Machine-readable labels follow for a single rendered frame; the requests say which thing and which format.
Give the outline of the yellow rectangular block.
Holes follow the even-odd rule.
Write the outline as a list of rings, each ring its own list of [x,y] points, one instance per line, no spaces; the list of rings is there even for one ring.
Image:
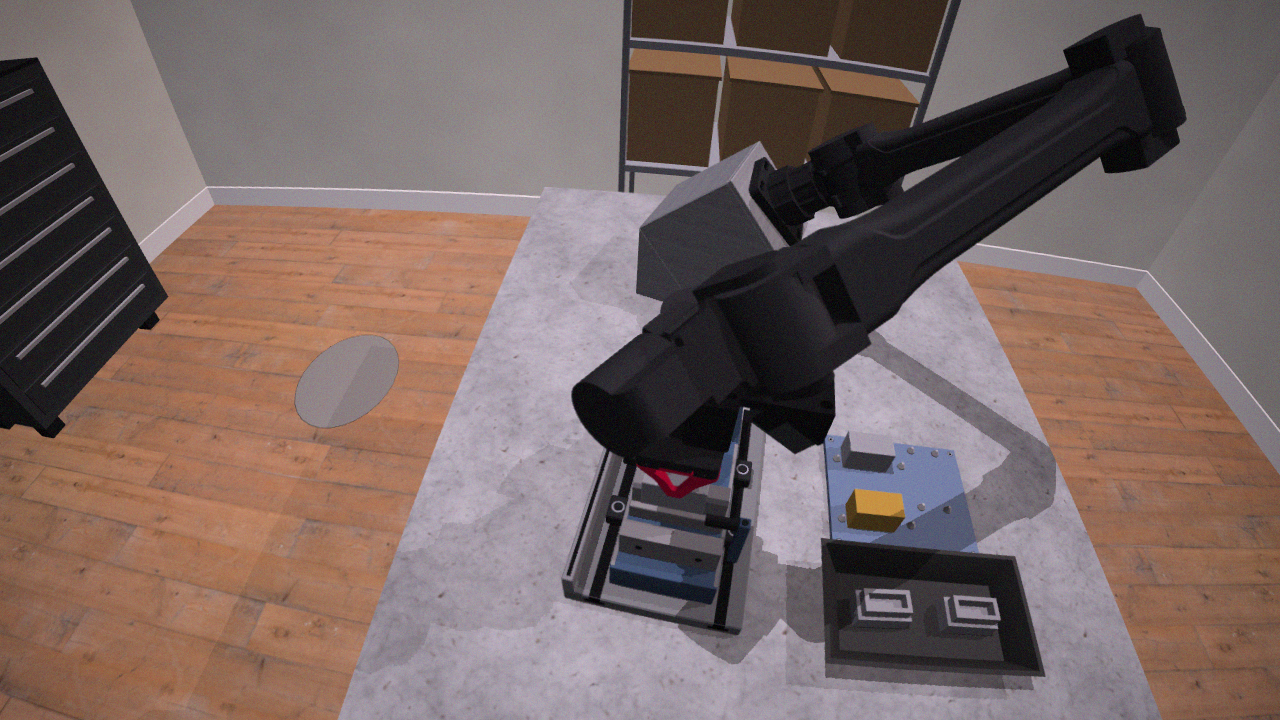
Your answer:
[[[846,506],[847,528],[895,532],[905,519],[902,495],[854,489]]]

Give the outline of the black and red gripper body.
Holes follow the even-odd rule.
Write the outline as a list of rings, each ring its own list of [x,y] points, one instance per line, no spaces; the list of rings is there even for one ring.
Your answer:
[[[664,468],[714,480],[719,477],[724,452],[682,445],[684,425],[685,421],[664,439],[648,445],[635,456],[635,461],[643,468]]]

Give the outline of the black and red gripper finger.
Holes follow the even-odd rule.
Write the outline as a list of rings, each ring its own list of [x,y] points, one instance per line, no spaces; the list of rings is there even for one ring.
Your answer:
[[[660,486],[660,489],[663,489],[667,496],[675,497],[675,498],[682,498],[684,496],[686,496],[690,492],[692,492],[692,489],[696,489],[696,488],[699,488],[701,486],[708,486],[710,483],[716,483],[718,480],[718,478],[719,478],[719,477],[717,477],[714,480],[709,480],[709,479],[704,479],[704,478],[692,477],[692,473],[675,471],[675,470],[669,470],[669,469],[664,469],[664,468],[659,468],[659,469],[643,468],[643,466],[639,466],[637,462],[636,462],[636,466],[639,469],[641,469],[643,471],[645,471],[646,475],[649,475],[654,480],[657,480],[657,484]],[[675,473],[675,474],[684,475],[684,477],[689,477],[689,478],[686,480],[684,480],[682,484],[673,486],[666,471]]]

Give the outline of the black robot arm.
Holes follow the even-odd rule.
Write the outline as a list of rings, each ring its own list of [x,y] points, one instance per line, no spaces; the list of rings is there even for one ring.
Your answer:
[[[1132,15],[1062,53],[1068,68],[919,126],[870,122],[797,168],[756,160],[749,193],[790,247],[671,293],[573,386],[582,427],[635,457],[685,421],[682,445],[726,454],[750,407],[792,454],[823,445],[833,370],[931,275],[1096,159],[1139,170],[1180,143],[1187,111],[1160,28]],[[899,178],[955,158],[904,192]],[[881,208],[803,238],[829,206],[840,219]]]

